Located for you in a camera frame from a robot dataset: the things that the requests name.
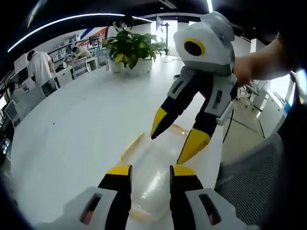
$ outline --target white pot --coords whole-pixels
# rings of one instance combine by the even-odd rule
[[[116,63],[116,62],[114,62],[110,59],[108,60],[108,62],[109,62],[109,67],[110,67],[110,69],[113,73],[120,73],[124,70],[124,64],[123,63],[121,63],[121,62]]]
[[[133,69],[130,69],[129,66],[127,66],[127,73],[129,75],[145,75],[150,73],[152,70],[152,64],[153,60],[149,59],[143,59],[139,58],[138,62],[136,63],[135,67]]]

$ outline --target yellow ring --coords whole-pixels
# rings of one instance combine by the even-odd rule
[[[201,48],[201,55],[200,55],[200,56],[202,56],[202,55],[204,55],[204,54],[206,53],[205,46],[204,46],[203,43],[200,42],[199,40],[197,40],[197,39],[195,39],[195,38],[186,38],[186,39],[184,40],[184,42],[185,42],[185,43],[186,43],[186,42],[193,42],[193,43],[197,44],[197,45]]]

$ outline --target cable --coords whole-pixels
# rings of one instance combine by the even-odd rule
[[[232,110],[232,113],[231,113],[230,122],[229,122],[229,125],[228,125],[228,129],[227,129],[227,131],[226,131],[225,137],[224,137],[224,139],[223,139],[223,143],[224,143],[224,141],[225,141],[225,139],[226,139],[226,137],[227,137],[228,131],[229,131],[229,129],[230,129],[230,125],[231,125],[233,116],[234,116],[234,109]]]

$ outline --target green plant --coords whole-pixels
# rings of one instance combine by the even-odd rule
[[[106,44],[110,50],[109,55],[115,62],[122,62],[126,67],[133,69],[138,63],[139,58],[156,59],[156,54],[161,55],[165,49],[164,43],[157,42],[157,36],[152,34],[133,34],[122,30],[115,37],[108,39]]]

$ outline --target transparent plastic sheet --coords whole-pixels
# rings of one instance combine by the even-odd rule
[[[131,218],[157,221],[165,216],[170,201],[169,167],[176,164],[188,134],[172,125],[154,141],[149,133],[142,133],[127,148],[119,164],[132,165]],[[197,157],[184,165],[196,170]]]

